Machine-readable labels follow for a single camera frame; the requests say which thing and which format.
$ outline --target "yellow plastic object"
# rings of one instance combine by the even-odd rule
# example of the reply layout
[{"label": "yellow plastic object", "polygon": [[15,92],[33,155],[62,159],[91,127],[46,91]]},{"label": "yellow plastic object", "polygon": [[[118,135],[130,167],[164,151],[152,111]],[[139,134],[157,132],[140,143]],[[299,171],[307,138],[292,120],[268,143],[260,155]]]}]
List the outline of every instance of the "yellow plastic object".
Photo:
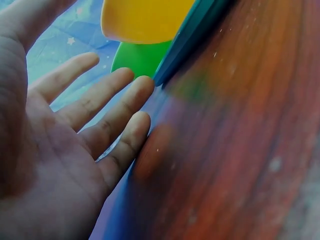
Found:
[{"label": "yellow plastic object", "polygon": [[172,40],[195,0],[104,0],[103,34],[134,44]]}]

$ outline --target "hand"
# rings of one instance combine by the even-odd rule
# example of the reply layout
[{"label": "hand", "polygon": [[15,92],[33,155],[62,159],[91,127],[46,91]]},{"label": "hand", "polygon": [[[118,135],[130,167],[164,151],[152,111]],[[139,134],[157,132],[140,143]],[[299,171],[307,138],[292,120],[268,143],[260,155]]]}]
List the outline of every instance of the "hand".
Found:
[{"label": "hand", "polygon": [[[26,53],[73,2],[17,0],[0,13],[1,239],[87,239],[150,128],[149,116],[137,111],[154,84],[140,77],[96,125],[81,130],[133,80],[125,68],[80,100],[51,110],[50,103],[98,63],[94,53],[69,60],[27,89]],[[96,162],[123,130],[116,147]]]}]

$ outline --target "white star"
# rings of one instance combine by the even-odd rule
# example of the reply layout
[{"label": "white star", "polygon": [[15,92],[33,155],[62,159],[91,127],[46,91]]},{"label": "white star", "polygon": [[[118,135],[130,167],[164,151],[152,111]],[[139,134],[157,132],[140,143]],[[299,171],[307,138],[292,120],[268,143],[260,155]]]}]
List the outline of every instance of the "white star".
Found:
[{"label": "white star", "polygon": [[83,11],[84,11],[84,10],[83,10],[82,7],[78,7],[78,8],[76,9],[76,14],[80,15],[80,14],[82,14]]},{"label": "white star", "polygon": [[76,41],[74,37],[68,37],[68,42],[66,44],[69,44],[70,46],[72,46],[72,44],[74,44],[75,42]]}]

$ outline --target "plastic toy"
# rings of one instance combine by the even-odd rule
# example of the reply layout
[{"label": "plastic toy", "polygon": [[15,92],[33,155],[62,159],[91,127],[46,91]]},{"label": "plastic toy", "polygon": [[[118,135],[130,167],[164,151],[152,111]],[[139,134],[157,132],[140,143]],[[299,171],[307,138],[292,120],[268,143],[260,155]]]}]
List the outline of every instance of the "plastic toy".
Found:
[{"label": "plastic toy", "polygon": [[133,44],[172,40],[195,0],[104,0],[103,34]]},{"label": "plastic toy", "polygon": [[155,73],[155,85],[162,85],[214,27],[230,1],[104,0],[103,33],[126,41],[118,49],[112,70],[129,67],[135,77]]}]

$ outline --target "green plastic object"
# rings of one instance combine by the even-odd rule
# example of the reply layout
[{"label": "green plastic object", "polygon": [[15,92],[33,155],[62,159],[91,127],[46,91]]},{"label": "green plastic object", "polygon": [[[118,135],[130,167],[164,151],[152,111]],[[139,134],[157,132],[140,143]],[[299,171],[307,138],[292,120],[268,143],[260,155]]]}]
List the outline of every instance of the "green plastic object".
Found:
[{"label": "green plastic object", "polygon": [[167,53],[172,41],[157,44],[134,44],[122,42],[115,54],[111,71],[127,67],[134,72],[134,79],[140,76],[153,77]]}]

